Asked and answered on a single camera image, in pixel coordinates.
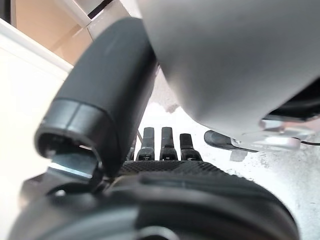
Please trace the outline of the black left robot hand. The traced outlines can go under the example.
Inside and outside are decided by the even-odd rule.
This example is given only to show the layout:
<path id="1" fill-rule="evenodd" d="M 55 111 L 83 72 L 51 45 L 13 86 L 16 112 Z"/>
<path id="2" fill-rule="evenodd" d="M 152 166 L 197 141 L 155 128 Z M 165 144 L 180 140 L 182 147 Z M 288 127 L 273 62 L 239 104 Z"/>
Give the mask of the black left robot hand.
<path id="1" fill-rule="evenodd" d="M 270 191 L 201 159 L 128 160 L 156 69 L 143 22 L 109 26 L 80 57 L 34 135 L 47 170 L 24 181 L 11 240 L 298 240 Z"/>

